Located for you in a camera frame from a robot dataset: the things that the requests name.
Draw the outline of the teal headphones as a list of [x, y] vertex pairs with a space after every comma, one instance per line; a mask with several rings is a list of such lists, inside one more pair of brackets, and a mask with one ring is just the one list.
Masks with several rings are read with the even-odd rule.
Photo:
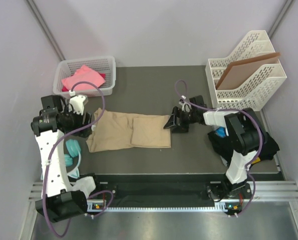
[[[73, 179], [78, 179], [80, 177], [80, 172], [79, 172], [78, 168], [82, 161], [81, 147], [77, 140], [69, 139], [66, 141], [66, 148], [69, 153], [69, 154], [64, 154], [64, 160], [65, 160], [66, 167], [72, 166], [73, 158], [78, 157], [78, 163], [71, 171], [67, 172], [67, 176], [71, 177]], [[41, 164], [42, 164], [42, 169], [43, 169], [43, 167], [45, 167], [45, 165], [49, 162], [48, 157], [49, 157], [50, 150], [44, 151], [46, 153], [45, 160], [43, 160], [42, 152], [43, 152], [43, 148], [41, 147], [40, 153], [41, 153]], [[43, 178], [44, 178], [44, 173], [42, 172], [40, 179], [43, 180]]]

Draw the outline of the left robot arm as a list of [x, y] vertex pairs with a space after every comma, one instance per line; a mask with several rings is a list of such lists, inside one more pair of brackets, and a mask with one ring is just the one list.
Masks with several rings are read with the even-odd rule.
[[92, 132], [89, 126], [92, 116], [84, 111], [87, 101], [82, 94], [71, 97], [68, 103], [60, 95], [42, 97], [43, 109], [31, 122], [40, 149], [42, 172], [48, 176], [42, 199], [35, 206], [52, 223], [84, 214], [87, 198], [97, 198], [102, 192], [93, 174], [79, 177], [71, 184], [65, 164], [63, 136], [78, 130], [75, 136], [87, 138]]

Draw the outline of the white plastic basket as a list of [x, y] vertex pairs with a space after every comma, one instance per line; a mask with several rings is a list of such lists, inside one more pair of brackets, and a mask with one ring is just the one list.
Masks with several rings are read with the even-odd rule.
[[88, 97], [113, 92], [116, 81], [116, 61], [112, 56], [96, 56], [61, 61], [56, 69], [53, 93], [69, 98], [69, 90]]

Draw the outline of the white file organizer rack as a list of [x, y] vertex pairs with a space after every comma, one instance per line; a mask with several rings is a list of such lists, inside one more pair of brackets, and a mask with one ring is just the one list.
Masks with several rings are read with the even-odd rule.
[[270, 63], [262, 63], [244, 82], [233, 89], [217, 89], [216, 86], [230, 63], [272, 53], [275, 53], [275, 50], [267, 32], [251, 30], [227, 57], [209, 58], [205, 71], [212, 106], [223, 109], [252, 108], [260, 111], [287, 79], [278, 58]]

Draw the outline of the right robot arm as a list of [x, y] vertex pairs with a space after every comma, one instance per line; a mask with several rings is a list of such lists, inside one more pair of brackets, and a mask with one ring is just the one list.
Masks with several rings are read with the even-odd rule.
[[187, 133], [189, 125], [194, 123], [223, 128], [224, 138], [233, 148], [233, 155], [225, 173], [228, 182], [222, 185], [222, 192], [228, 198], [235, 197], [241, 190], [239, 184], [247, 179], [249, 162], [267, 140], [254, 110], [208, 109], [201, 95], [189, 100], [182, 96], [179, 103], [181, 107], [173, 108], [163, 128], [170, 129], [172, 133]]

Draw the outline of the beige t shirt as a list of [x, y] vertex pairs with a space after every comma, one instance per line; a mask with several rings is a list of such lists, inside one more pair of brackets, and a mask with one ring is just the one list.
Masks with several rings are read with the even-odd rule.
[[170, 148], [169, 115], [104, 111], [86, 140], [91, 153], [129, 148]]

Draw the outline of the brown cardboard sheet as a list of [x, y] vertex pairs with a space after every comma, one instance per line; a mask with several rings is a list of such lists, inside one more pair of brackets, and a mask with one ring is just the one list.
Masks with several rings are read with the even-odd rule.
[[234, 90], [241, 86], [262, 65], [275, 64], [279, 57], [280, 52], [272, 52], [231, 62], [223, 72], [215, 88], [217, 90]]

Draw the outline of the black graphic t shirt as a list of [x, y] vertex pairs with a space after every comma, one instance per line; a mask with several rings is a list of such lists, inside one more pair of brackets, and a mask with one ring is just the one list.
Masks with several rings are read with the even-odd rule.
[[[208, 133], [213, 150], [220, 155], [223, 164], [229, 167], [233, 156], [233, 147], [222, 127]], [[256, 160], [251, 163], [250, 168], [261, 161], [271, 161], [279, 151], [277, 142], [267, 132], [267, 141], [263, 144], [261, 152]]]

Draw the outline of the aluminium frame rail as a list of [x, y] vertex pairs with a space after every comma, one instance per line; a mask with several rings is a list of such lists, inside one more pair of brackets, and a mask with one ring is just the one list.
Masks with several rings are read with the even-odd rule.
[[[33, 183], [29, 201], [40, 200], [42, 182]], [[298, 201], [298, 187], [294, 181], [256, 181], [252, 201], [258, 202], [293, 202]]]

